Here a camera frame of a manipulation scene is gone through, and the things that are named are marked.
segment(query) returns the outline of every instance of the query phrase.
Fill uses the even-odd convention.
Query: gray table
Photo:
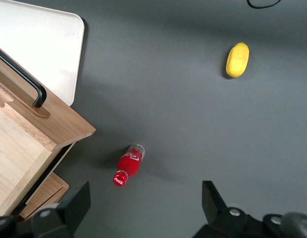
[[[246,0],[23,0],[86,21],[73,108],[97,128],[56,172],[91,183],[76,235],[192,237],[206,219],[202,180],[261,219],[307,213],[307,0],[251,9]],[[227,79],[229,50],[250,48]],[[141,169],[112,183],[126,147]]]

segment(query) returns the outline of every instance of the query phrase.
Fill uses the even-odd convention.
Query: mango
[[[229,52],[226,72],[229,76],[236,78],[241,76],[245,70],[249,58],[249,48],[244,42],[235,45]]]

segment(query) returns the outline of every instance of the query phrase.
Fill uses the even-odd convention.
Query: black cable
[[[268,7],[271,7],[271,6],[275,6],[276,4],[278,4],[281,0],[278,0],[278,2],[272,4],[272,5],[268,5],[268,6],[254,6],[251,4],[250,0],[247,0],[247,3],[250,7],[254,8],[254,9],[263,9],[263,8],[268,8]]]

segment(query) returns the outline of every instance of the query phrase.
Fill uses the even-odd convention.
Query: white tray
[[[76,14],[0,0],[0,48],[69,106],[83,34]]]

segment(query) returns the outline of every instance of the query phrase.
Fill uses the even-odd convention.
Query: coca-cola bottle
[[[125,154],[118,161],[117,172],[113,178],[113,182],[116,186],[121,187],[125,185],[128,178],[135,175],[144,155],[145,150],[141,145],[132,144],[128,147]]]

